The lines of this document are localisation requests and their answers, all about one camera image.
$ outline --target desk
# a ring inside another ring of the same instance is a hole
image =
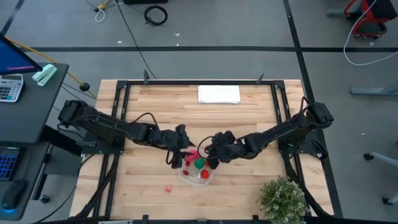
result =
[[[284,80],[292,114],[298,113],[303,89],[300,80]],[[111,114],[117,80],[103,80],[96,109]],[[196,85],[132,86],[126,120],[151,112],[161,129],[186,124],[194,144],[226,130],[236,137],[263,132],[277,124],[271,89],[264,85],[241,85],[238,105],[199,105]],[[141,122],[151,123],[149,117]],[[285,176],[284,163],[273,142],[255,159],[236,159],[220,164],[209,185],[187,185],[165,163],[166,152],[126,141],[119,160],[111,219],[251,219],[259,214],[255,203],[264,182]],[[70,215],[77,214],[97,188],[102,155],[95,155],[82,168]],[[305,183],[329,213],[333,213],[321,162],[310,155],[300,155]],[[171,193],[165,186],[171,185]],[[106,190],[101,201],[104,210]]]
[[[13,180],[25,179],[28,182],[15,211],[7,213],[0,207],[0,220],[22,218],[50,143],[61,147],[65,143],[69,146],[75,143],[45,125],[69,67],[66,64],[54,65],[58,70],[45,86],[38,86],[37,82],[33,81],[34,73],[26,73],[24,74],[25,88],[20,99],[16,103],[0,103],[2,127],[7,127],[0,129],[0,144],[25,148]],[[11,182],[0,182],[0,200],[10,184]]]

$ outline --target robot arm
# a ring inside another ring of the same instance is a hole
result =
[[[263,133],[251,133],[236,139],[230,131],[218,133],[212,137],[211,145],[207,146],[207,160],[212,169],[220,162],[230,162],[233,159],[253,159],[269,143],[277,139],[283,140],[288,148],[298,147],[305,135],[313,129],[328,128],[334,118],[323,103],[312,103],[292,119],[285,121]]]
[[[139,118],[146,114],[153,117],[152,114],[145,113]],[[161,131],[154,117],[155,124],[139,123],[137,122],[139,118],[128,123],[101,113],[84,101],[77,100],[66,101],[58,116],[61,125],[66,128],[69,126],[84,128],[96,136],[98,142],[108,147],[116,147],[121,138],[126,137],[136,144],[168,150],[167,155],[172,151],[173,158],[171,161],[166,159],[166,163],[171,164],[173,169],[181,167],[182,159],[190,153],[180,152],[180,149],[193,145],[185,132],[185,125],[177,126],[175,131]]]

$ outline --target computer monitor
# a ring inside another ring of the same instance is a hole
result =
[[[0,75],[39,72],[43,68],[0,35]]]

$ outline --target green plant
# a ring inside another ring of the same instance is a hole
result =
[[[275,224],[298,224],[307,211],[303,191],[282,177],[264,184],[257,203],[264,218]]]

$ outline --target wooden tabletop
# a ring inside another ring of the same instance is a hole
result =
[[[284,81],[290,111],[298,113],[303,97],[301,81]],[[117,80],[102,80],[97,110],[111,114],[116,83]],[[197,85],[133,86],[126,120],[151,112],[161,129],[174,130],[177,125],[186,124],[188,136],[195,145],[217,132],[230,130],[240,137],[263,132],[277,124],[269,86],[241,85],[239,89],[240,104],[204,105],[198,104]],[[149,116],[140,121],[152,122]],[[262,217],[256,204],[260,188],[269,180],[285,176],[276,142],[253,160],[236,159],[220,164],[213,180],[205,187],[187,185],[177,171],[165,163],[165,155],[165,151],[126,141],[119,160],[112,219],[141,219],[142,215],[163,220],[251,219],[253,214]],[[77,214],[96,190],[102,157],[95,155],[82,167],[70,215]],[[307,188],[324,210],[333,213],[321,162],[305,154],[300,158]],[[167,185],[172,186],[170,193],[165,191]],[[101,203],[102,214],[106,193],[107,190]]]

